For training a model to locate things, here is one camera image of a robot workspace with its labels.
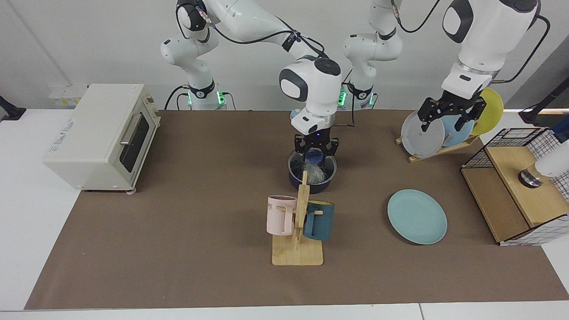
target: white wall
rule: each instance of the white wall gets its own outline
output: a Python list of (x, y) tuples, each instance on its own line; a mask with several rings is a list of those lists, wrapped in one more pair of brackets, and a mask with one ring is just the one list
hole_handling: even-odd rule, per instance
[[(506, 105), (525, 109), (542, 101), (569, 76), (569, 37), (545, 60)], [(569, 90), (563, 92), (548, 108), (569, 108)]]
[[(441, 1), (420, 32), (400, 32), (405, 51), (399, 60), (377, 63), (381, 107), (416, 109), (427, 96), (440, 96), (440, 83), (460, 49), (441, 28), (444, 9), (450, 2)], [(9, 10), (10, 3), (15, 13)], [(370, 0), (258, 3), (322, 42), (344, 74), (350, 68), (341, 51), (344, 39), (352, 33), (373, 31), (366, 20)], [(401, 10), (407, 28), (418, 25), (433, 3), (406, 0)], [(47, 85), (67, 80), (72, 84), (145, 83), (163, 103), (172, 88), (185, 82), (181, 70), (167, 64), (159, 50), (161, 42), (179, 32), (174, 8), (175, 0), (0, 0), (0, 92), (14, 104), (46, 108), (50, 106)], [(518, 81), (496, 86), (505, 100), (569, 34), (569, 22), (563, 16), (568, 10), (568, 1), (544, 1), (542, 12), (553, 24), (551, 35)], [(23, 22), (18, 22), (18, 14)], [(538, 22), (526, 34), (511, 54), (503, 77), (515, 73), (542, 30)], [(278, 46), (238, 46), (222, 40), (202, 59), (211, 65), (216, 81), (234, 93), (240, 109), (299, 106), (278, 88), (280, 69), (292, 62)]]

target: table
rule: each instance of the table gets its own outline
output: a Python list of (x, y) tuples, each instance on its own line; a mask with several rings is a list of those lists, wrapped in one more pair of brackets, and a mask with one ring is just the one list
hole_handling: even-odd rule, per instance
[[(51, 247), (55, 243), (67, 215), (79, 194), (67, 186), (41, 163), (45, 146), (52, 142), (56, 132), (69, 117), (70, 110), (29, 110), (18, 122), (0, 124), (0, 139), (5, 152), (0, 155), (2, 182), (1, 194), (11, 194), (2, 203), (0, 234), (0, 310), (21, 310), (31, 293)], [(520, 127), (521, 120), (515, 114), (506, 114), (501, 128)], [(494, 133), (483, 137), (491, 138)], [(6, 171), (5, 168), (16, 168)], [(36, 212), (43, 212), (45, 219), (36, 219)], [(22, 235), (33, 235), (23, 239)], [(553, 267), (565, 287), (569, 287), (569, 237), (545, 245)], [(518, 319), (537, 317), (548, 319), (567, 318), (569, 302), (518, 302), (518, 303), (433, 303), (410, 305), (329, 306), (329, 307), (261, 307), (175, 310), (101, 310), (101, 311), (23, 311), (0, 313), (2, 319), (44, 318), (162, 318), (223, 317), (223, 318), (273, 318), (287, 313), (314, 314), (316, 318), (362, 319), (442, 319), (487, 318), (503, 319), (508, 315)]]

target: dark blue pot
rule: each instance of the dark blue pot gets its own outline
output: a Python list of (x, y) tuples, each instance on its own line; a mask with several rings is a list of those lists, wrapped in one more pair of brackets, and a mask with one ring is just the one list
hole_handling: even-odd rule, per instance
[[(295, 187), (297, 190), (298, 186), (302, 184), (302, 180), (298, 178), (298, 176), (300, 177), (302, 176), (302, 173), (296, 173), (298, 174), (298, 176), (295, 173), (293, 173), (291, 164), (294, 162), (303, 163), (304, 162), (303, 160), (304, 160), (303, 156), (297, 152), (293, 152), (288, 158), (288, 179), (290, 180), (292, 186)], [(336, 175), (336, 170), (337, 170), (336, 159), (334, 159), (334, 157), (332, 156), (326, 157), (326, 159), (324, 160), (324, 171), (328, 174), (328, 179), (326, 179), (326, 181), (324, 182), (317, 184), (309, 183), (308, 185), (310, 186), (310, 194), (317, 194), (324, 191), (330, 185), (332, 178), (334, 178), (334, 176)]]

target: power outlet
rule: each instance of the power outlet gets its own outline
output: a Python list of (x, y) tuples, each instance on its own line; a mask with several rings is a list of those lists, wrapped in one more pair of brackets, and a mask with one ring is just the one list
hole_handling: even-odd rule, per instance
[(54, 106), (74, 108), (87, 91), (87, 85), (72, 85), (70, 87), (50, 87), (50, 100)]

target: plate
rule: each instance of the plate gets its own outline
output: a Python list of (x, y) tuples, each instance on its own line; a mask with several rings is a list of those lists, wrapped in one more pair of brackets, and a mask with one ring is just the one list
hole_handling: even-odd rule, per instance
[(423, 132), (421, 125), (417, 111), (410, 114), (401, 128), (401, 141), (410, 155), (428, 158), (437, 153), (443, 145), (444, 126), (443, 122), (437, 119), (431, 122), (427, 132)]
[(393, 228), (414, 243), (437, 243), (447, 233), (447, 216), (439, 203), (418, 190), (394, 194), (389, 199), (387, 215)]
[(482, 111), (480, 118), (476, 120), (476, 126), (471, 133), (473, 136), (490, 132), (498, 125), (504, 113), (504, 102), (496, 91), (486, 88), (482, 90), (480, 96), (486, 101), (486, 108)]
[(474, 121), (468, 121), (464, 124), (462, 130), (456, 131), (455, 124), (456, 121), (460, 119), (460, 115), (457, 116), (444, 116), (441, 118), (443, 121), (444, 126), (444, 136), (445, 141), (443, 143), (443, 147), (452, 147), (459, 145), (466, 141), (470, 134), (472, 133), (472, 129), (474, 129)]

